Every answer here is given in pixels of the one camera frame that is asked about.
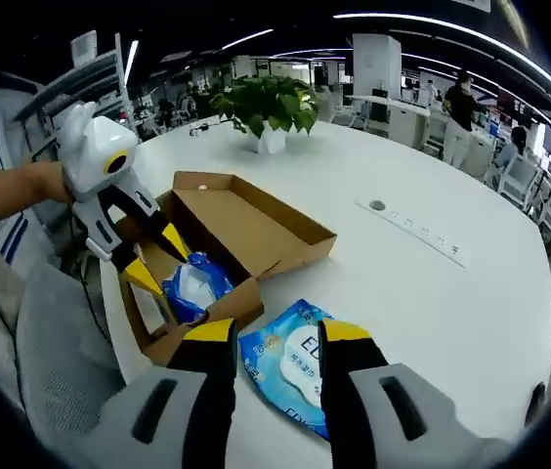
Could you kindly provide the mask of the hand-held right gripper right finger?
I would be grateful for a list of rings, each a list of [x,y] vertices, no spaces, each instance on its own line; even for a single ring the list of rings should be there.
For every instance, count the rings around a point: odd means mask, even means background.
[[[318,324],[321,408],[335,468],[494,468],[501,442],[457,419],[454,402],[402,363],[388,363],[352,323]]]

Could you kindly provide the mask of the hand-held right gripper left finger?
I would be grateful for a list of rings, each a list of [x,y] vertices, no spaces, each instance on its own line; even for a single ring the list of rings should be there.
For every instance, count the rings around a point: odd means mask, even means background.
[[[155,366],[102,407],[86,436],[93,468],[222,468],[235,408],[234,319],[191,329]]]

